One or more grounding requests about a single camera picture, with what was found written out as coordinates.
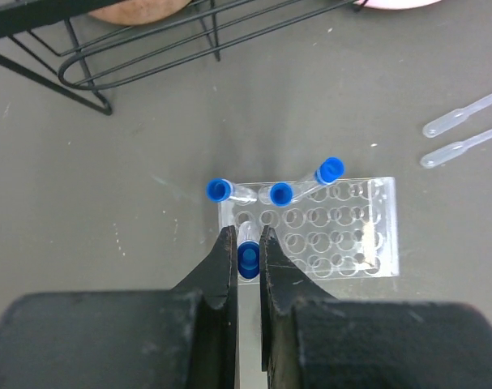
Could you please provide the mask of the blue capped tube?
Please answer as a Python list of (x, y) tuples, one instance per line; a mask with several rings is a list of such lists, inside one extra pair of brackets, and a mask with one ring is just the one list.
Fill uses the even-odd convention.
[(255, 203), (257, 193), (249, 187), (230, 182), (224, 178), (213, 178), (206, 185), (206, 195), (214, 203), (232, 201), (241, 205)]
[(337, 157), (327, 158), (315, 171), (295, 181), (292, 202), (296, 203), (323, 188), (330, 186), (344, 174), (344, 163)]
[(285, 207), (293, 200), (293, 188), (287, 182), (277, 182), (259, 189), (258, 199), (264, 204)]
[(237, 260), (240, 275), (252, 280), (259, 274), (259, 227), (248, 220), (243, 222), (237, 235)]

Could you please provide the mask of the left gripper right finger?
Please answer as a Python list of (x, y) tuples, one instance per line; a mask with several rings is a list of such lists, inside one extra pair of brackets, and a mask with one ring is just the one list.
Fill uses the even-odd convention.
[(333, 297), (260, 241), (262, 368), (271, 388), (492, 388), (492, 326), (459, 302)]

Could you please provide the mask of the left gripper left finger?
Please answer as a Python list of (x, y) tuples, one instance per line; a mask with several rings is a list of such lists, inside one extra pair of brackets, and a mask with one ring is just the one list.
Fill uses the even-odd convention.
[(171, 289), (31, 293), (0, 318), (0, 388), (234, 388), (237, 233)]

